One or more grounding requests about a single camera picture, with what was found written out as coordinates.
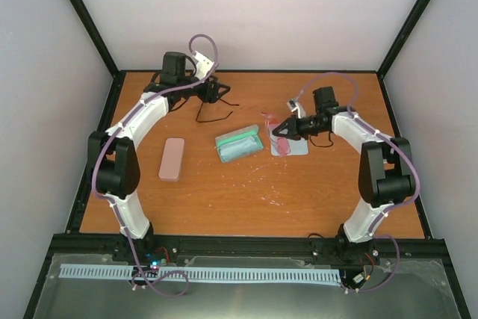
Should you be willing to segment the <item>grey glasses case teal lining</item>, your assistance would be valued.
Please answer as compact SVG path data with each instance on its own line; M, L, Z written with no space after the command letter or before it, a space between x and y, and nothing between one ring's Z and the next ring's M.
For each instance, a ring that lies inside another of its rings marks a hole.
M215 148L222 163L246 157L264 149L259 126L251 125L215 137Z

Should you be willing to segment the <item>black frame glasses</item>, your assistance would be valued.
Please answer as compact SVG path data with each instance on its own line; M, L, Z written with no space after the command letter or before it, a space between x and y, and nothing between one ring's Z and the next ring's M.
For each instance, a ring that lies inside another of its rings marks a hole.
M239 106L239 103L226 99L218 99L215 103L202 102L196 113L195 122L211 124L228 120Z

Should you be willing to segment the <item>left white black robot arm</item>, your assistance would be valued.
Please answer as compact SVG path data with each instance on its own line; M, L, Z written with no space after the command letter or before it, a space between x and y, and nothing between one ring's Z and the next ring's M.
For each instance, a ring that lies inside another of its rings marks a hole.
M108 201L119 222L120 232L132 240L129 252L139 261L153 257L155 242L148 238L151 223L143 213L137 188L140 166L137 148L152 127L181 99L196 96L216 102L227 86L213 76L218 62L200 52L190 56L167 52L163 69L153 75L134 107L105 131L88 138L87 166L92 192Z

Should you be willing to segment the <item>black cage frame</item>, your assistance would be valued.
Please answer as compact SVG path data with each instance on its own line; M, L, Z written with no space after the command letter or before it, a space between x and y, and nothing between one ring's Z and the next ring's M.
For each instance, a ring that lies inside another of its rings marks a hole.
M99 121L99 128L104 129L105 126L112 120L113 111L119 101L121 89L125 80L126 72L118 70L114 65L113 58L107 50L105 42L103 41L90 13L87 10L83 0L69 0L74 7L79 19L87 30L88 35L93 40L93 43L102 60L105 62L108 71L113 76L112 85L108 93L107 101ZM426 9L426 6L431 0L417 0L412 7L409 15L401 27L396 39L389 49L384 61L378 70L378 83L382 92L382 97L385 101L389 119L391 120L392 129L395 134L400 131L398 129L397 121L391 107L390 99L385 89L384 78L385 74L391 68L392 63L396 60L398 54L404 47L408 36L412 33L413 28L418 23L421 15ZM84 211L87 204L86 192L90 189L86 179L82 179L78 188L78 193L75 198L73 208L71 210L66 230L62 234L54 235L47 252L45 261L41 268L37 284L34 287L33 294L29 300L27 309L25 310L26 318L40 318L40 302L46 297L46 285L49 282L47 271L50 269L52 260L58 255L97 255L97 254L111 254L115 259L130 258L131 252L126 249L127 242L120 239L119 235L106 234L92 234L82 235L79 232L79 222L84 216ZM432 236L428 220L423 209L422 202L416 204L418 217L422 230L425 234L424 239L401 239L399 241L401 246L411 248L419 258L438 258L444 259L444 272L447 276L447 281L450 285L453 304L458 309L459 315L462 318L469 318L470 312L465 302L462 289L456 277L456 272L450 259L450 255L443 240L436 239Z

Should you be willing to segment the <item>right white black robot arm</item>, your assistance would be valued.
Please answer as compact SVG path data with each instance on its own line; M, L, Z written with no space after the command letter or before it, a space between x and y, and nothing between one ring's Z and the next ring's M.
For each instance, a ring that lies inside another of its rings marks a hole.
M313 92L315 113L305 114L298 98L288 101L291 115L273 131L277 138L308 140L328 132L345 140L360 155L360 200L335 236L335 254L342 261L370 249L382 221L397 206L418 194L418 175L411 146L403 137L390 137L365 122L352 105L338 104L332 87Z

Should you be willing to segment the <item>light blue cloth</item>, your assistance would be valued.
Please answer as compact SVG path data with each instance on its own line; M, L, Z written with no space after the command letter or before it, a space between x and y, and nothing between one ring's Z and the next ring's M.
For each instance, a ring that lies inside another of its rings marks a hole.
M308 144L306 140L289 140L283 137L270 139L271 154L278 157L307 155Z
M255 137L249 136L223 144L219 147L219 156L221 161L226 163L262 149L261 142L257 141Z

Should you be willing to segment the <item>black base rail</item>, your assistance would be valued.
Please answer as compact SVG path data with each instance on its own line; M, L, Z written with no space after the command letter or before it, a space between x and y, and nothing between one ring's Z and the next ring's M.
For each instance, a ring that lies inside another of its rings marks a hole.
M153 235L134 240L142 263L165 259L183 265L195 257L291 258L307 264L352 264L376 255L375 243L345 244L335 238L214 237Z

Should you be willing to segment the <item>pink glasses case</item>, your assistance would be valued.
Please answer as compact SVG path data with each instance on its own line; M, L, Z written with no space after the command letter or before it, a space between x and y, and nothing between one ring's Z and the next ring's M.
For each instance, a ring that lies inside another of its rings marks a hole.
M181 173L185 140L180 137L167 138L158 172L159 179L165 182L177 182Z

